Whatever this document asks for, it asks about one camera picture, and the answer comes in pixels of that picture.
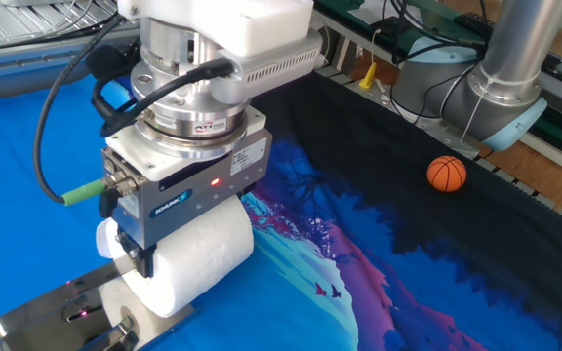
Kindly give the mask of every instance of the screw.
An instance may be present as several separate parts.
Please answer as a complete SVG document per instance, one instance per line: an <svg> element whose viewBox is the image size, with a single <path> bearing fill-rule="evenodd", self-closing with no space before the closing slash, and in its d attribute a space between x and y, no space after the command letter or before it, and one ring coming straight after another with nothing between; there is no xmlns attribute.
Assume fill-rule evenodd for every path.
<svg viewBox="0 0 562 351"><path fill-rule="evenodd" d="M182 98L171 97L168 99L168 102L177 106L185 105L185 100Z"/></svg>
<svg viewBox="0 0 562 351"><path fill-rule="evenodd" d="M146 74L138 76L138 81L141 82L141 83L148 83L152 80L153 80L153 78L149 75L146 75Z"/></svg>

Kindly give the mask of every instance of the blue fabric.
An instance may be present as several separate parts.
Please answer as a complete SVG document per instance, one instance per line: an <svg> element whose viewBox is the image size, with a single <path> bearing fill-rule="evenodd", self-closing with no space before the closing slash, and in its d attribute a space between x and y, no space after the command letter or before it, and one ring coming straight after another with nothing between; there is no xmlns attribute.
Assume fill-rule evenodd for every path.
<svg viewBox="0 0 562 351"><path fill-rule="evenodd" d="M263 112L275 133L275 142L266 178L254 193L243 198L254 227L255 250L225 279L193 301L194 315L148 349L562 350L562 313L554 311L554 307L562 307L562 299L540 299L539 289L525 284L535 277L518 276L505 268L508 254L492 258L475 252L451 235L451 220L439 223L439 216L422 209L431 201L442 207L468 204L461 198L487 186L514 191L510 184L500 183L465 161L469 178L466 189L460 198L446 198L425 189L423 163L419 165L421 172L414 167L392 167L395 172L387 168L385 173L371 162L360 162L349 172L362 174L361 180L378 184L387 175L398 177L397 181L383 181L380 187L380 193L390 194L391 199L369 203L374 202L374 196L371 199L368 195L379 192L376 188L372 194L360 191L357 183L352 185L341 175L323 171L325 161L339 159L336 144L345 142L342 134L351 130L334 123L332 115L341 116L341 107L330 102L335 112L325 111L320 117L310 112L314 120L308 123L329 128L327 136L336 131L341 136L333 144L318 140L322 150L306 146L315 142L311 131L316 128L299 126L302 115L295 112L299 109L292 103L310 92L319 92L322 97L308 108L319 108L337 97L358 98L346 96L352 92L344 87L329 87L319 79L312 77L274 92L268 95L269 101L256 101L267 108ZM89 102L94 83L87 78L63 87L47 124L43 165L47 180L59 194L101 177L101 119ZM36 184L31 147L46 94L0 100L0 315L106 263L95 246L95 230L100 223L97 200L64 207L51 202ZM116 84L108 85L103 94L114 105L129 98ZM358 116L352 119L361 130L356 140L363 143L358 147L369 150L369 157L376 155L374 159L389 167L384 160L392 161L394 143L386 145L387 152L383 152L383 145L397 137L406 137L418 150L441 152L435 148L443 146L422 132L412 130L417 134L407 136L406 129L411 128L407 123L383 130L377 124L364 128L366 116L383 118L380 110L370 111L370 102L367 107L360 106L362 101L345 105ZM278 116L271 117L275 111ZM292 127L279 126L283 115L294 115L297 120L284 121ZM331 123L325 125L317 118ZM295 136L293 129L302 129L309 138ZM375 131L373 137L369 130ZM398 146L405 155L400 158L404 162L420 153L405 142ZM313 154L318 152L324 152L317 157L320 169L314 166ZM483 186L475 179L483 179ZM430 197L413 199L424 190ZM515 199L526 204L524 209L532 201L522 194ZM502 211L499 207L492 210ZM530 211L536 214L537 208ZM478 220L474 216L469 215L472 225ZM523 210L512 216L528 217ZM421 230L414 227L419 222L425 224ZM520 223L517 228L508 233L509 241L526 239L518 234L526 233L526 225ZM535 230L535 235L542 231ZM472 231L473 241L482 242L478 236L481 232L480 228ZM418 235L427 234L430 237L418 240ZM499 235L484 238L496 241ZM541 238L536 237L535 243L543 246ZM519 245L501 244L505 252L523 252ZM554 249L557 243L552 245L543 252L562 254L562 250ZM482 264L473 261L478 257ZM562 276L562 268L557 272L546 270L541 274L554 282ZM533 270L528 274L538 273ZM496 282L495 276L501 279Z"/></svg>

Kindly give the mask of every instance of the metal bracket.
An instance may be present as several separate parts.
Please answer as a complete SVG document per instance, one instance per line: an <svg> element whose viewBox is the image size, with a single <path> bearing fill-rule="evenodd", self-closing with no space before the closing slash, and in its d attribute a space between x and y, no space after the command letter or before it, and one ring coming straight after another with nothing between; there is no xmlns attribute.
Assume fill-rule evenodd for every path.
<svg viewBox="0 0 562 351"><path fill-rule="evenodd" d="M144 278L153 277L153 253L157 249L157 244L153 244L146 250L143 249L134 239L119 227L116 234L116 241L121 245L125 253L130 257L136 266L136 270Z"/></svg>

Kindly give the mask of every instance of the basketball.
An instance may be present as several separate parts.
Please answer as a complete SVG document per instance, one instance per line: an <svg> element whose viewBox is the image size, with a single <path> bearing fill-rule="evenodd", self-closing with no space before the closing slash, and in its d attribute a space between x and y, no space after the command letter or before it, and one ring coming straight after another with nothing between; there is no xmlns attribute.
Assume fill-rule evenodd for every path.
<svg viewBox="0 0 562 351"><path fill-rule="evenodd" d="M453 192L461 189L465 184L467 172L463 162L457 157L442 156L430 163L426 176L430 185L435 189Z"/></svg>

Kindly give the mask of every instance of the black cable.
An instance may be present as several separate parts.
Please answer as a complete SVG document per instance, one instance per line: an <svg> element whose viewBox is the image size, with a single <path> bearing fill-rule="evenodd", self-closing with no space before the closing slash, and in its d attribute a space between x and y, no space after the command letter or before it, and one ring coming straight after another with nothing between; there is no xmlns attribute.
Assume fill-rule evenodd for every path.
<svg viewBox="0 0 562 351"><path fill-rule="evenodd" d="M191 83L196 83L200 80L208 80L216 77L227 76L233 73L234 68L231 61L226 58L217 58L215 60L203 63L198 67L190 70L185 75L170 81L161 88L153 91L151 94L142 99L134 108L127 112L120 113L114 109L105 98L101 95L101 90L111 79L116 78L116 72L110 76L101 78L95 85L93 90L93 105L97 112L105 119L105 123L101 127L100 135L102 137L109 137L121 129L127 127L138 117L143 111L146 110L153 102L160 98L165 97L174 90Z"/></svg>
<svg viewBox="0 0 562 351"><path fill-rule="evenodd" d="M401 11L398 11L398 25L396 26L396 36L394 37L394 51L391 55L391 62L396 65L401 62L398 61L398 40L400 40L400 33L402 32L402 24L405 21L404 12L407 9L407 0L402 0Z"/></svg>
<svg viewBox="0 0 562 351"><path fill-rule="evenodd" d="M54 200L57 203L63 204L64 200L61 196L56 195L56 193L52 190L52 188L47 183L45 179L45 175L43 174L42 163L40 158L40 150L43 141L43 132L45 131L45 124L47 123L47 117L49 116L49 111L51 110L51 106L56 99L56 95L60 90L62 84L64 84L64 80L68 77L68 75L72 72L72 70L81 62L81 60L94 49L97 43L105 37L112 29L118 26L122 21L126 20L125 18L121 17L120 15L115 16L112 21L104 27L90 42L86 44L84 49L79 52L72 60L68 63L68 65L64 68L64 70L60 73L54 85L51 87L49 94L47 95L47 99L45 100L45 104L43 105L43 110L40 113L40 117L38 118L38 126L36 127L36 135L34 136L34 147L33 147L33 163L34 163L34 172L36 173L36 179L38 180L38 185L43 189L45 194L49 196L50 199Z"/></svg>
<svg viewBox="0 0 562 351"><path fill-rule="evenodd" d="M402 23L404 22L404 20L407 20L405 18L404 15L407 15L409 18L415 19L411 14L409 14L409 12L407 11L407 5L408 5L408 0L401 0L402 1L402 5L400 8L397 7L396 4L396 0L391 0L392 5L394 6L394 9L396 10L396 12L398 13L398 25L396 28L396 35L394 37L394 50L393 50L393 54L392 54L392 63L394 65L398 65L402 62L405 62L409 59L412 59L418 55L424 54L426 52L429 52L431 50L435 50L435 49L440 49L440 48L445 48L445 47L464 47L464 48L471 48L476 50L477 53L480 53L481 50L485 49L485 45L483 44L482 46L479 45L475 45L473 42L469 42L469 43L464 43L461 40L458 41L453 41L453 39L449 39L451 41L445 41L443 39L439 39L437 37L434 37L432 34L429 34L428 32L424 32L422 30L420 30L419 28L413 26L413 28L417 31L419 31L421 34L426 35L427 37L430 37L433 40L436 41L440 41L439 44L435 44L423 49L420 49L412 54L407 55L404 58L398 58L398 41L400 39L400 35L401 35L401 30L402 30Z"/></svg>
<svg viewBox="0 0 562 351"><path fill-rule="evenodd" d="M118 108L116 109L116 112L125 112L125 111L127 111L130 107L132 107L133 105L135 105L136 102L138 102L138 100L137 100L135 97L130 98L129 101L123 103L120 107L118 107Z"/></svg>
<svg viewBox="0 0 562 351"><path fill-rule="evenodd" d="M406 0L401 0L402 3L399 4L396 0L391 0L391 4L394 7L394 10L396 11L396 13L398 13L399 17L403 17L405 18L405 20L408 20L412 23L415 23L416 25L412 25L412 27L420 34L422 34L423 36L429 37L435 41L438 41L440 43L457 43L459 42L459 39L453 39L453 38L449 38L443 35L439 35L437 33L435 33L431 28L429 28L426 24L424 24L423 22L421 22L419 19L416 19L416 17L414 17L409 10L407 10L407 5L404 6L403 9L403 4L407 4Z"/></svg>
<svg viewBox="0 0 562 351"><path fill-rule="evenodd" d="M382 3L382 18L385 20L385 9L387 8L387 0Z"/></svg>
<svg viewBox="0 0 562 351"><path fill-rule="evenodd" d="M420 113L418 114L418 118L417 118L416 121L414 122L414 126L416 126L416 125L418 124L418 121L420 120L420 117L425 117L425 116L422 116L422 114L423 114L424 111L426 110L426 100L427 100L427 98L428 98L428 93L430 93L430 91L433 90L434 88L437 88L437 87L439 87L440 85L446 84L446 83L448 83L449 81L451 81L451 80L453 80L453 79L455 79L455 78L459 78L459 77L461 77L461 76L462 76L461 74L458 74L458 75L456 75L456 76L454 76L454 77L450 77L450 78L448 78L448 79L446 79L446 80L444 80L444 81L442 81L442 82L439 82L439 83L437 83L437 84L434 84L434 85L430 86L430 87L424 92L423 105L422 105L422 107L421 107Z"/></svg>
<svg viewBox="0 0 562 351"><path fill-rule="evenodd" d="M480 0L480 10L483 14L483 19L485 20L485 24L487 24L489 22L489 20L487 19L487 8L485 7L485 0ZM489 47L489 38L491 37L491 34L487 34L487 36L485 37L485 47Z"/></svg>
<svg viewBox="0 0 562 351"><path fill-rule="evenodd" d="M471 73L471 71L473 71L474 68L476 68L476 66L478 65L479 62L480 62L480 60L477 61L476 63L474 63L474 65L470 69L468 69L466 72L464 72L462 74L461 78L459 80L457 80L457 83L455 83L455 85L453 86L453 89L451 89L450 92L446 95L446 97L444 98L444 103L442 104L442 108L439 111L440 117L443 117L442 114L443 114L444 111L446 111L446 106L448 106L448 101L450 101L450 97L452 96L453 91L455 91L457 89L457 87L459 86L459 83L462 82L463 80L465 80L465 77L467 77L467 75L469 73Z"/></svg>
<svg viewBox="0 0 562 351"><path fill-rule="evenodd" d="M483 13L483 19L487 22L487 8L485 7L485 0L480 0L480 10Z"/></svg>

